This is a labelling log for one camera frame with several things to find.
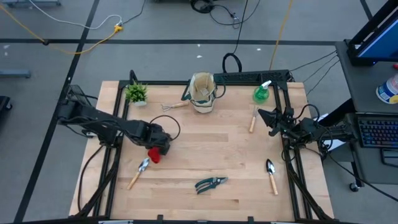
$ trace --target green plant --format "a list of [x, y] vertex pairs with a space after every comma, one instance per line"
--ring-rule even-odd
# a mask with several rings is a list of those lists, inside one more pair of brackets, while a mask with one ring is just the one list
[[126, 99], [130, 102], [146, 101], [147, 99], [147, 86], [134, 82], [133, 85], [128, 85], [126, 90]]

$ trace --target yellow cable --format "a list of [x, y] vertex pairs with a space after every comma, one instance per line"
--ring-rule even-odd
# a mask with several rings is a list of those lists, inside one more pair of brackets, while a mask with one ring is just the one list
[[[19, 22], [19, 21], [18, 21], [9, 11], [7, 11], [7, 9], [5, 9], [2, 5], [0, 5], [0, 9], [2, 9], [4, 12], [6, 12], [6, 14], [7, 14], [12, 20], [14, 20], [18, 25], [20, 25], [20, 26], [23, 27], [25, 30], [27, 30], [30, 34], [32, 34], [34, 37], [36, 37], [36, 39], [39, 39], [39, 40], [40, 40], [41, 42], [43, 42], [43, 43], [45, 42], [45, 40], [44, 40], [43, 38], [39, 37], [39, 36], [36, 35], [33, 31], [31, 31], [28, 27], [26, 27], [24, 24], [22, 24], [21, 22]], [[112, 33], [109, 37], [107, 37], [107, 38], [105, 38], [105, 39], [99, 41], [98, 43], [96, 43], [95, 45], [93, 45], [92, 47], [90, 47], [89, 49], [83, 50], [83, 51], [81, 51], [81, 52], [70, 52], [70, 51], [63, 50], [63, 49], [61, 49], [61, 48], [58, 48], [58, 47], [55, 46], [55, 45], [49, 45], [49, 47], [51, 47], [51, 48], [53, 48], [53, 49], [55, 49], [55, 50], [59, 50], [59, 51], [65, 53], [65, 54], [72, 54], [72, 55], [84, 54], [84, 53], [87, 53], [87, 52], [93, 50], [98, 44], [103, 43], [103, 42], [109, 40], [109, 39], [112, 38], [116, 33], [118, 33], [119, 31], [122, 31], [122, 30], [123, 30], [123, 28], [122, 28], [121, 26], [117, 26], [117, 25], [116, 25], [116, 26], [114, 27], [113, 33]]]
[[87, 52], [93, 50], [98, 44], [100, 44], [100, 43], [102, 43], [102, 42], [105, 42], [105, 41], [109, 40], [109, 39], [112, 38], [115, 34], [116, 34], [116, 31], [114, 31], [109, 37], [107, 37], [107, 38], [105, 38], [105, 39], [99, 41], [98, 43], [96, 43], [95, 45], [93, 45], [92, 47], [90, 47], [89, 49], [87, 49], [87, 50], [82, 50], [81, 52], [70, 52], [70, 51], [67, 51], [67, 50], [60, 49], [60, 48], [58, 48], [58, 47], [55, 46], [55, 45], [49, 45], [49, 47], [51, 47], [52, 49], [55, 49], [55, 50], [59, 50], [59, 51], [65, 53], [65, 54], [72, 54], [72, 55], [84, 54], [84, 53], [87, 53]]
[[4, 12], [7, 13], [7, 15], [9, 17], [11, 17], [11, 19], [13, 19], [16, 23], [18, 23], [21, 27], [23, 27], [25, 30], [27, 30], [30, 34], [32, 34], [34, 37], [36, 37], [37, 39], [39, 39], [41, 42], [45, 42], [43, 38], [39, 37], [38, 35], [36, 35], [35, 33], [33, 33], [28, 27], [26, 27], [24, 24], [22, 24], [21, 22], [19, 22], [9, 11], [7, 11], [7, 9], [5, 9], [2, 5], [0, 5], [0, 9], [2, 9]]
[[272, 54], [272, 58], [271, 58], [271, 63], [269, 64], [269, 70], [271, 70], [271, 68], [272, 68], [272, 63], [274, 62], [274, 57], [275, 57], [275, 54], [276, 54], [276, 49], [278, 48], [279, 41], [280, 41], [281, 38], [282, 38], [282, 31], [283, 31], [283, 29], [284, 29], [284, 27], [285, 27], [285, 23], [286, 23], [287, 19], [289, 18], [289, 12], [290, 12], [290, 9], [292, 8], [292, 4], [293, 4], [293, 0], [290, 0], [290, 2], [289, 2], [289, 8], [287, 9], [286, 15], [285, 15], [285, 17], [284, 17], [284, 21], [283, 21], [283, 23], [282, 23], [282, 25], [281, 25], [281, 27], [280, 27], [278, 40], [276, 41], [275, 48], [274, 48], [274, 53]]

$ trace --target wooden tabletop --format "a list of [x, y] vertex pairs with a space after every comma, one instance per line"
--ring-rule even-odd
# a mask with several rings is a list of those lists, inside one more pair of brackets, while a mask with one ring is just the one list
[[[103, 82], [96, 106], [99, 110], [112, 113], [117, 86], [118, 82]], [[288, 83], [288, 87], [292, 107], [298, 115], [307, 104], [303, 84]], [[160, 104], [178, 103], [184, 88], [150, 85], [148, 105], [129, 107], [128, 119], [149, 122], [161, 114], [173, 116], [181, 125], [181, 135], [171, 142], [169, 153], [162, 156], [160, 163], [149, 164], [131, 190], [127, 190], [127, 185], [141, 161], [147, 157], [147, 150], [124, 138], [111, 218], [155, 220], [157, 215], [163, 215], [165, 220], [245, 221], [252, 216], [255, 221], [294, 221], [286, 166], [280, 156], [280, 136], [270, 137], [270, 129], [260, 116], [254, 132], [248, 132], [255, 107], [252, 100], [255, 87], [227, 86], [225, 96], [215, 101], [214, 110], [208, 114], [197, 113], [191, 104], [164, 113]], [[265, 110], [275, 108], [272, 87], [269, 92], [269, 99], [260, 106]], [[304, 116], [310, 116], [308, 108]], [[178, 131], [177, 125], [169, 118], [160, 118], [155, 123], [172, 136]], [[82, 166], [98, 147], [97, 139], [88, 140]], [[317, 150], [316, 144], [308, 147]], [[98, 186], [103, 154], [104, 151], [99, 153], [87, 167], [83, 178], [82, 205]], [[321, 160], [308, 150], [302, 150], [301, 155], [307, 189], [332, 217]], [[278, 195], [273, 194], [265, 170], [266, 159], [275, 165]], [[228, 177], [229, 180], [216, 189], [197, 195], [194, 185], [210, 177]], [[77, 213], [77, 187], [71, 215]], [[301, 217], [305, 217], [298, 189], [297, 195]], [[101, 213], [104, 213], [107, 196], [106, 190]]]

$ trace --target garden tool bag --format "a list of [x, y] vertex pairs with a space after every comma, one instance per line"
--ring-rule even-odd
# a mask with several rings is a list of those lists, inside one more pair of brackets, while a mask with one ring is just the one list
[[195, 73], [188, 81], [181, 100], [190, 100], [195, 110], [200, 113], [209, 113], [213, 110], [215, 100], [225, 94], [225, 83], [222, 78], [221, 81], [224, 85], [224, 92], [217, 96], [217, 84], [213, 74], [208, 72]]

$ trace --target pruning shears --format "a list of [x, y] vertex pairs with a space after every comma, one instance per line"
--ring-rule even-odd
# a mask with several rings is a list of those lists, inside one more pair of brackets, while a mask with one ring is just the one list
[[215, 189], [217, 185], [223, 184], [228, 180], [228, 177], [212, 177], [209, 179], [201, 180], [195, 184], [197, 194], [205, 192], [209, 189]]

